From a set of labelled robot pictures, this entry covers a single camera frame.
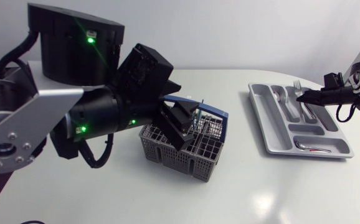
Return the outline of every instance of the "tray compartment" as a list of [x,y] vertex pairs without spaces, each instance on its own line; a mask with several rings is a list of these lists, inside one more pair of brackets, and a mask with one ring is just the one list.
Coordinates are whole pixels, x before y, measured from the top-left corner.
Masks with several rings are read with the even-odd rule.
[[281,150],[292,149],[291,138],[288,135],[287,127],[281,117],[272,90],[261,84],[252,85],[252,90],[256,106],[255,111],[260,116],[260,125],[265,133],[264,135],[270,136],[266,141],[267,147]]
[[295,134],[313,134],[320,136],[325,134],[324,129],[320,126],[289,124],[288,129]]
[[310,136],[295,136],[293,141],[300,142],[306,146],[318,147],[322,149],[329,149],[332,153],[349,154],[350,148],[343,139],[338,138],[321,138]]

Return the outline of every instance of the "cutlery tray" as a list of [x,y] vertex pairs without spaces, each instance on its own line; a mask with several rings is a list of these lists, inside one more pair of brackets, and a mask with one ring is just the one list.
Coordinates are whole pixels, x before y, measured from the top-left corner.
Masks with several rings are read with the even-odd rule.
[[[300,115],[295,87],[249,83],[249,90],[268,153],[332,158],[354,156],[342,130],[325,107],[309,105],[316,119],[309,119],[304,112],[304,116]],[[296,141],[306,146],[329,149],[331,153],[299,149],[295,146]]]

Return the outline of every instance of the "dishwasher cutlery basket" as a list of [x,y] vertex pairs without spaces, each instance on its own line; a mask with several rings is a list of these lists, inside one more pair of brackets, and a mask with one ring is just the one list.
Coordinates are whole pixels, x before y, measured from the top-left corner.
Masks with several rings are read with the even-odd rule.
[[[176,96],[165,96],[165,100],[192,101]],[[162,162],[166,167],[207,182],[224,145],[229,114],[203,103],[199,104],[198,109],[203,113],[199,119],[194,119],[194,125],[187,130],[187,134],[192,134],[194,139],[185,149],[177,151],[161,130],[152,124],[144,126],[139,135],[148,160]]]

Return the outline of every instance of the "utensil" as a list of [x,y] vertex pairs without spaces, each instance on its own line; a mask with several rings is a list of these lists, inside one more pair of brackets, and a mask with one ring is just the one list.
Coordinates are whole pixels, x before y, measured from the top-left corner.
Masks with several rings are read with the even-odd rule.
[[302,149],[302,150],[306,150],[306,149],[310,149],[310,151],[314,150],[314,151],[323,151],[323,152],[328,152],[328,153],[331,153],[332,151],[329,150],[329,149],[321,149],[321,148],[318,148],[318,147],[313,147],[313,146],[306,146],[298,141],[295,141],[295,145],[299,148],[299,149]]
[[[293,81],[293,86],[295,87],[295,95],[297,97],[303,95],[302,86],[300,85],[299,80]],[[299,102],[299,104],[300,104],[302,115],[303,115],[303,111],[304,111],[305,114],[309,116],[309,119],[317,119],[317,116],[313,113],[313,111],[311,110],[309,105],[307,105],[306,103],[301,103],[301,102]]]
[[277,102],[280,102],[280,94],[278,94],[276,91],[273,91],[273,94]]

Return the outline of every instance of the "white table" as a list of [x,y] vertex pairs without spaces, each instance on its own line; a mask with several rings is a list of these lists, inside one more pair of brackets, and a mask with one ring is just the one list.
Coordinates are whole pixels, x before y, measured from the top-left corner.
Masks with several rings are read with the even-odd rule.
[[[204,99],[229,113],[227,138],[208,183],[146,160],[141,128],[115,134],[111,158],[101,169],[89,168],[81,157],[58,157],[49,141],[1,192],[0,223],[360,223],[360,111],[340,124],[354,158],[276,156],[265,150],[247,84],[292,85],[295,77],[175,70],[171,80],[182,85],[177,96]],[[334,115],[336,108],[329,110]],[[92,139],[91,148],[102,151],[104,140]]]

